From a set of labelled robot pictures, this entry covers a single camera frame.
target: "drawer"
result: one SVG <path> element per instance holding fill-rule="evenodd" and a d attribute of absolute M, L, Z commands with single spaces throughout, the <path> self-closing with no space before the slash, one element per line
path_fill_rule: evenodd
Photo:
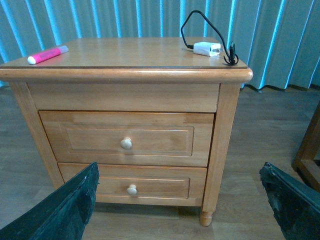
<path fill-rule="evenodd" d="M 39 111 L 58 162 L 206 167 L 214 114 Z M 131 147 L 123 146 L 124 140 Z"/>
<path fill-rule="evenodd" d="M 215 113 L 219 95 L 218 84 L 28 83 L 28 87 L 38 110 Z"/>
<path fill-rule="evenodd" d="M 87 164 L 58 163 L 58 166 L 66 182 Z M 98 169 L 97 202 L 177 206 L 202 204 L 206 168 L 99 164 Z M 135 195 L 128 193 L 130 185 L 135 186 Z"/>

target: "wooden knob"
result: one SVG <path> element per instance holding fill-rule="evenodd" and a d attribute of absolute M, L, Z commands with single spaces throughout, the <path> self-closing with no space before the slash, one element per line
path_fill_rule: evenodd
<path fill-rule="evenodd" d="M 130 195 L 136 195 L 137 194 L 137 187 L 134 184 L 130 184 L 130 186 L 126 190 L 128 194 Z"/>
<path fill-rule="evenodd" d="M 129 150 L 132 148 L 132 142 L 129 137 L 125 137 L 121 140 L 120 145 L 123 149 Z"/>

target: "floor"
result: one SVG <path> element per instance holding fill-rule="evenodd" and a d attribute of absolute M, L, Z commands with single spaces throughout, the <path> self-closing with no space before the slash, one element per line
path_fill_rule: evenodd
<path fill-rule="evenodd" d="M 212 225 L 198 207 L 97 203 L 83 240 L 284 240 L 259 170 L 265 162 L 299 179 L 293 160 L 320 91 L 240 92 Z M 54 188 L 9 87 L 0 88 L 0 229 Z"/>

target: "black cable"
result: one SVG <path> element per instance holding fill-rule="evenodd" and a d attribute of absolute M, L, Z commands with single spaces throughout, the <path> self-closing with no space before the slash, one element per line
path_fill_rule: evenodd
<path fill-rule="evenodd" d="M 189 16 L 186 18 L 185 22 L 182 24 L 181 26 L 181 36 L 182 36 L 182 39 L 183 39 L 183 42 L 185 44 L 185 46 L 188 48 L 188 49 L 194 49 L 194 46 L 193 45 L 188 45 L 187 44 L 187 41 L 185 39 L 185 35 L 184 35 L 184 31 L 183 31 L 183 28 L 184 26 L 186 25 L 186 23 L 188 22 L 189 18 L 191 17 L 191 15 L 193 13 L 198 13 L 200 14 L 204 20 L 210 25 L 210 27 L 213 28 L 213 30 L 215 30 L 215 32 L 219 35 L 219 37 L 221 38 L 221 41 L 222 41 L 222 45 L 223 45 L 223 48 L 225 50 L 225 54 L 226 56 L 228 57 L 228 60 L 226 59 L 225 56 L 223 56 L 224 58 L 224 61 L 229 64 L 229 65 L 236 65 L 238 62 L 239 62 L 239 58 L 238 58 L 238 55 L 236 54 L 236 49 L 235 49 L 235 44 L 232 42 L 231 45 L 230 45 L 230 48 L 229 48 L 229 52 L 227 51 L 227 48 L 226 48 L 226 43 L 225 43 L 225 40 L 224 40 L 224 37 L 221 35 L 221 33 L 218 31 L 218 29 L 209 21 L 209 19 L 206 17 L 206 15 L 204 15 L 204 13 L 202 11 L 199 11 L 199 10 L 193 10 L 192 12 L 190 12 Z"/>

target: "marker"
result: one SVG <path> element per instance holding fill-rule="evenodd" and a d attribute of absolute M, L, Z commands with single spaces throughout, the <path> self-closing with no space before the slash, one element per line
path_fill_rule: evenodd
<path fill-rule="evenodd" d="M 29 64 L 38 64 L 45 60 L 64 54 L 66 52 L 69 52 L 69 49 L 67 46 L 64 45 L 29 56 L 27 61 Z"/>

